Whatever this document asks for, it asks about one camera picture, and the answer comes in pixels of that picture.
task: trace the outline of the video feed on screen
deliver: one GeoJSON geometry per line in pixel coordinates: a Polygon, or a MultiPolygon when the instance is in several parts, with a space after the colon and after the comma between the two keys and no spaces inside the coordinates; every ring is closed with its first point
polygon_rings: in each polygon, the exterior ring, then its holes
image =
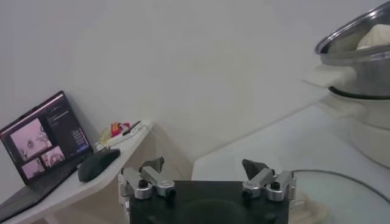
{"type": "Polygon", "coordinates": [[[38,119],[12,133],[11,138],[23,161],[52,146],[38,119]]]}
{"type": "Polygon", "coordinates": [[[60,147],[57,146],[54,149],[43,154],[42,160],[43,160],[46,167],[52,167],[52,166],[56,165],[57,163],[64,161],[65,156],[63,155],[60,147]]]}
{"type": "Polygon", "coordinates": [[[42,163],[39,159],[34,159],[24,166],[22,166],[23,172],[27,179],[30,179],[34,177],[35,175],[38,175],[39,173],[44,172],[44,168],[42,166],[42,163]]]}

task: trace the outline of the white wall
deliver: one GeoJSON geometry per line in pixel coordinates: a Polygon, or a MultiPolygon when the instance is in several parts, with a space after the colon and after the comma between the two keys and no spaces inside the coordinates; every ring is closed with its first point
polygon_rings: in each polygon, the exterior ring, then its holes
{"type": "MultiPolygon", "coordinates": [[[[64,89],[92,141],[149,117],[194,161],[320,98],[300,81],[314,45],[382,2],[3,0],[0,126],[64,89]]],[[[21,182],[0,164],[8,195],[21,182]]]]}

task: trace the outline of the steel bowl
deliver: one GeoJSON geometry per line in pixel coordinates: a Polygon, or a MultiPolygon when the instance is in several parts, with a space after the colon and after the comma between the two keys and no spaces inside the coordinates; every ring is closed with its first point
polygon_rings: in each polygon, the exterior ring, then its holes
{"type": "Polygon", "coordinates": [[[370,10],[321,40],[315,53],[330,66],[350,66],[356,79],[334,86],[341,93],[370,99],[390,99],[390,44],[356,50],[376,24],[390,25],[390,2],[370,10]]]}

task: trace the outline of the laptop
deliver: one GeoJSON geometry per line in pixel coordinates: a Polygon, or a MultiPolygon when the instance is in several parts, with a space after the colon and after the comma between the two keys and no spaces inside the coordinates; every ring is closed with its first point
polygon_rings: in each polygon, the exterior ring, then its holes
{"type": "Polygon", "coordinates": [[[1,129],[0,139],[26,185],[0,205],[0,223],[42,201],[93,152],[63,91],[1,129]]]}

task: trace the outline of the laptop screen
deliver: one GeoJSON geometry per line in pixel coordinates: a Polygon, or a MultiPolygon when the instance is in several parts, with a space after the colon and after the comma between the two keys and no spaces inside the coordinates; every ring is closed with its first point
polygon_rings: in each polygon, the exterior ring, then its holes
{"type": "Polygon", "coordinates": [[[91,151],[62,91],[0,130],[0,138],[26,184],[91,151]]]}

